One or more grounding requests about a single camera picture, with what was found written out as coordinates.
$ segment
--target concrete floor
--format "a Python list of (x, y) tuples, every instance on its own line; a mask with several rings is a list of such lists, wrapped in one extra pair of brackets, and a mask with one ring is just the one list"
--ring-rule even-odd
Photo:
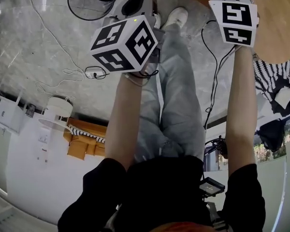
[[(76, 18), (67, 6), (67, 0), (32, 0), (41, 14), (45, 25), (71, 54), (75, 63), (83, 70), (94, 64), (88, 54), (94, 31), (102, 26), (102, 20), (83, 21)], [(117, 0), (115, 7), (122, 0)], [(189, 12), (183, 27), (191, 53), (196, 81), (196, 93), (206, 119), (206, 108), (210, 105), (210, 92), (215, 71), (215, 60), (201, 39), (201, 29), (213, 18), (210, 10), (195, 0), (158, 0), (158, 9), (165, 22), (168, 14), (183, 6)], [(204, 39), (215, 53), (218, 61), (229, 51), (231, 45), (224, 44), (215, 23), (206, 26)], [(224, 113), (232, 78), (233, 58), (219, 73), (219, 86), (212, 117)], [(79, 74), (65, 75), (63, 69), (76, 70), (69, 57), (61, 50), (52, 36), (43, 28), (29, 0), (3, 0), (0, 3), (0, 81), (4, 74), (3, 90), (17, 95), (25, 90), (24, 98), (38, 107), (45, 106), (47, 95), (36, 91), (35, 81), (51, 86), (63, 79), (79, 80)], [(50, 93), (75, 96), (73, 111), (87, 116), (108, 119), (112, 110), (119, 74), (113, 73), (103, 80), (84, 79), (83, 82), (64, 82), (57, 88), (47, 89)]]

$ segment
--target shoe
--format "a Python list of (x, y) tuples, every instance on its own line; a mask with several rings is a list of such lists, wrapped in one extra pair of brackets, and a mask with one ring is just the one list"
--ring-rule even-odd
[(154, 25), (154, 28), (160, 29), (161, 28), (161, 15), (158, 14), (154, 14), (155, 18), (156, 18), (156, 23)]
[(163, 25), (162, 30), (164, 30), (168, 25), (176, 23), (180, 28), (182, 28), (188, 20), (188, 11), (179, 7), (174, 9), (167, 20), (167, 22)]

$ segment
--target light gray pants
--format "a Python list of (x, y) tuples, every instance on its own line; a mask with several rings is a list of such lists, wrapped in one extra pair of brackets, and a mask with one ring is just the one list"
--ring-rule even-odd
[[(148, 73), (157, 65), (150, 64)], [(177, 24), (165, 30), (159, 65), (164, 106), (160, 121), (160, 103), (155, 77), (143, 87), (136, 162), (158, 156), (196, 156), (203, 161), (205, 131), (191, 57)]]

